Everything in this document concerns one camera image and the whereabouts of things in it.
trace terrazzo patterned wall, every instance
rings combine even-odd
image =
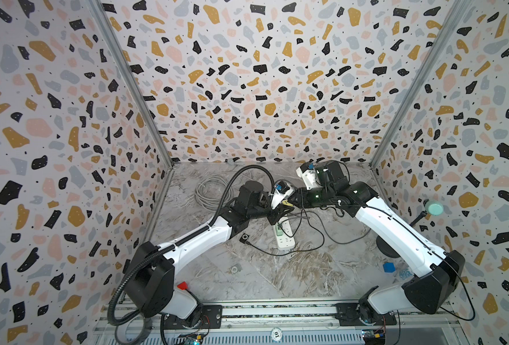
[[[473,344],[509,344],[509,1],[475,1],[377,167],[399,214],[444,203],[416,228],[466,259]],[[472,312],[463,289],[451,298]]]
[[[83,2],[0,1],[0,344],[88,341],[159,160]]]
[[[369,161],[454,1],[102,1],[174,161]]]

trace blue cube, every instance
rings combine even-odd
[[[394,264],[392,262],[385,262],[383,264],[383,270],[385,270],[386,273],[392,273],[396,271],[396,269],[394,268]]]

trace metal bracket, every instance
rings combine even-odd
[[[337,307],[337,314],[335,315],[335,319],[339,320],[340,326],[366,326],[360,321],[358,316],[358,311],[356,310],[358,303],[337,303],[335,307]],[[391,314],[385,314],[385,323],[387,326],[396,325],[396,317]],[[383,319],[379,319],[379,321],[375,322],[374,326],[382,326]]]
[[[222,306],[204,305],[203,310],[201,311],[201,321],[203,321],[201,329],[220,328],[220,325],[222,324]],[[175,315],[168,316],[168,319],[164,321],[164,328],[177,330],[184,329],[187,331],[194,331],[194,329],[192,330],[190,328],[185,328],[184,326],[182,326],[181,319],[177,318]]]

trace coiled gray cable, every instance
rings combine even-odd
[[[233,174],[237,171],[230,170],[230,171],[224,171],[209,177],[206,177],[202,179],[197,186],[195,187],[195,201],[205,210],[209,211],[216,211],[218,208],[218,203],[220,202],[221,196],[219,196],[218,193],[208,193],[206,190],[207,186],[209,184],[216,184],[221,185],[222,187],[226,187],[228,180],[226,180],[223,176],[227,174]],[[240,176],[240,177],[246,177],[249,179],[253,179],[252,172],[250,172],[247,176]],[[230,189],[229,193],[226,195],[224,199],[224,204],[228,203],[231,199],[235,197],[234,191]]]

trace black cable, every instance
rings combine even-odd
[[[124,315],[122,318],[118,319],[115,317],[115,309],[116,309],[116,303],[118,302],[119,298],[120,298],[120,295],[122,294],[122,292],[124,291],[124,288],[125,286],[128,284],[128,282],[136,276],[136,274],[138,272],[140,272],[140,270],[144,269],[145,267],[147,267],[151,262],[153,262],[154,260],[160,258],[161,256],[163,256],[164,254],[172,251],[173,249],[175,248],[174,245],[171,245],[169,247],[166,247],[164,249],[161,249],[159,250],[158,252],[152,254],[152,255],[149,255],[147,258],[143,259],[140,261],[139,264],[137,264],[137,266],[135,266],[134,268],[129,268],[128,267],[128,270],[126,275],[124,276],[124,278],[122,279],[122,281],[120,282],[119,286],[116,288],[115,290],[115,293],[113,294],[113,297],[111,298],[111,300],[109,301],[109,306],[107,308],[107,321],[113,325],[113,326],[120,326],[120,325],[123,325],[125,323],[127,323],[128,321],[131,321],[134,317],[136,317],[138,314],[140,314],[140,311],[139,309],[138,310],[134,310],[126,315]]]
[[[341,213],[342,213],[342,214],[339,214],[339,212],[337,212],[337,209],[336,209],[336,208],[334,208],[333,206],[326,206],[325,208],[324,208],[324,207],[320,207],[320,210],[322,210],[322,211],[327,211],[327,210],[329,210],[329,209],[333,209],[333,210],[335,211],[335,214],[336,214],[336,215],[337,215],[337,217],[339,217],[339,218],[342,218],[342,217],[344,217],[344,216],[345,216],[345,211],[343,211],[343,210],[339,209],[339,211],[341,211]]]
[[[398,219],[396,219],[395,217],[393,217],[392,215],[388,214],[387,212],[381,210],[381,209],[378,209],[377,207],[373,207],[373,206],[368,206],[368,205],[359,205],[359,204],[350,204],[350,201],[346,198],[343,198],[343,197],[335,197],[335,199],[338,199],[338,200],[341,200],[342,202],[344,202],[345,204],[342,205],[342,207],[362,207],[362,208],[368,208],[368,209],[374,209],[374,210],[377,210],[383,214],[385,214],[387,217],[389,217],[390,219],[394,220],[395,222],[397,222],[398,224],[400,224],[404,229],[406,229],[406,231],[410,232],[410,234],[415,237],[425,248],[427,248],[428,250],[432,251],[431,248],[425,244],[424,241],[422,241],[419,237],[417,237],[416,235],[414,235],[414,233],[408,229],[404,224],[402,224],[401,222],[398,221]]]
[[[166,337],[164,336],[164,315],[161,315],[161,339],[163,345],[168,345]]]
[[[300,214],[300,217],[299,217],[299,218],[300,218],[299,225],[297,225],[297,226],[296,226],[295,232],[293,232],[291,236],[289,236],[289,235],[288,235],[285,231],[283,231],[283,226],[282,226],[282,224],[283,224],[283,223],[285,223],[286,221],[290,220],[290,219],[296,219],[296,218],[287,218],[287,220],[284,220],[284,221],[282,221],[281,223],[278,223],[278,226],[282,228],[283,233],[284,233],[284,234],[285,234],[288,238],[293,238],[293,237],[295,236],[296,232],[297,232],[297,231],[299,231],[300,224],[303,222],[303,216],[302,216],[303,212],[301,211],[299,214]]]
[[[351,183],[351,172],[350,172],[350,171],[348,171],[347,163],[342,162],[342,161],[337,161],[337,162],[339,162],[339,163],[343,164],[343,165],[345,166],[345,168],[347,169],[347,174],[348,174],[348,184],[350,184],[350,183]]]
[[[306,214],[306,211],[305,211],[304,209],[301,209],[301,210],[300,210],[301,214],[303,213],[303,211],[304,211],[304,212],[305,212],[305,214]],[[324,236],[324,234],[323,234],[320,230],[316,229],[315,227],[313,227],[313,226],[312,226],[312,224],[310,224],[310,220],[309,220],[309,219],[306,219],[306,220],[308,221],[308,225],[310,225],[310,227],[311,227],[312,229],[314,229],[314,230],[318,231],[318,232],[320,233],[320,235],[322,235],[322,244],[320,244],[320,245],[319,245],[319,246],[317,246],[316,248],[306,249],[306,250],[297,250],[297,251],[292,251],[292,252],[285,253],[285,254],[272,254],[272,253],[268,253],[268,252],[266,252],[265,250],[262,250],[262,249],[258,248],[256,245],[252,244],[252,243],[251,243],[251,242],[249,242],[249,241],[245,241],[245,244],[246,244],[246,245],[249,245],[249,246],[251,246],[251,247],[253,247],[254,249],[259,250],[260,252],[263,252],[263,253],[268,254],[268,255],[271,255],[271,256],[286,256],[286,255],[290,255],[290,254],[294,254],[294,253],[312,252],[312,251],[315,251],[315,250],[317,250],[317,249],[320,249],[320,248],[324,245],[324,243],[325,243],[325,236]]]
[[[400,341],[400,324],[401,324],[401,322],[400,322],[400,313],[398,310],[396,311],[396,314],[398,315],[398,339],[396,340],[396,343],[394,343],[393,345],[398,344],[398,342]]]
[[[467,292],[467,287],[465,287],[465,283],[463,282],[462,278],[460,277],[460,275],[458,274],[458,271],[456,271],[446,260],[443,260],[444,263],[446,263],[447,265],[450,266],[450,268],[452,269],[452,271],[454,271],[454,273],[456,273],[456,276],[459,278],[459,280],[462,282],[462,286],[463,286],[463,289],[465,291],[465,295],[467,296],[467,299],[469,300],[469,305],[471,306],[471,309],[473,311],[473,316],[471,319],[466,319],[464,317],[461,317],[461,316],[458,316],[448,310],[446,310],[445,308],[441,307],[442,310],[444,310],[446,313],[452,315],[452,316],[455,316],[457,317],[458,319],[460,320],[464,320],[464,321],[473,321],[475,319],[475,316],[477,315],[475,313],[475,307],[473,306],[473,302],[471,302],[471,297],[469,297],[469,293]]]
[[[249,169],[259,169],[259,170],[262,170],[266,175],[268,175],[268,177],[270,178],[270,185],[272,186],[272,188],[274,188],[274,178],[272,176],[272,174],[270,174],[270,171],[268,171],[268,169],[262,167],[262,166],[259,166],[259,165],[248,165],[248,166],[244,166],[243,168],[239,169],[233,176],[232,178],[230,179],[230,181],[227,183],[227,186],[226,188],[224,188],[223,190],[223,194],[222,194],[222,198],[220,199],[220,202],[218,203],[218,208],[216,210],[216,212],[214,213],[214,216],[213,218],[210,220],[209,222],[209,226],[212,226],[214,225],[214,223],[216,223],[217,221],[217,218],[220,216],[220,211],[222,211],[222,206],[225,202],[225,199],[226,199],[226,196],[228,194],[228,192],[230,191],[230,188],[231,188],[231,185],[234,183],[234,181],[236,180],[236,178],[242,173],[244,172],[245,170],[249,170]]]
[[[363,235],[361,235],[359,238],[355,238],[355,239],[353,239],[353,240],[351,240],[351,241],[348,241],[348,242],[339,242],[339,241],[336,241],[333,237],[331,237],[331,235],[329,234],[329,232],[327,232],[327,229],[326,229],[326,227],[325,227],[325,225],[324,225],[324,222],[322,221],[322,218],[320,218],[320,215],[319,215],[318,213],[315,213],[314,211],[306,211],[306,210],[304,211],[304,213],[305,213],[305,214],[306,214],[307,212],[309,212],[309,213],[313,213],[313,214],[315,214],[315,215],[316,215],[316,217],[318,217],[318,219],[320,220],[320,223],[321,223],[321,225],[322,225],[322,228],[324,228],[324,232],[326,233],[327,237],[329,237],[329,239],[330,239],[332,242],[335,242],[335,243],[336,243],[336,244],[338,244],[338,245],[348,245],[348,244],[351,244],[351,243],[353,243],[353,242],[356,242],[357,240],[362,239],[362,238],[364,238],[364,237],[368,236],[368,235],[369,235],[369,233],[372,231],[371,229],[368,229],[368,231],[366,231],[366,233],[365,233],[365,234],[363,234]]]

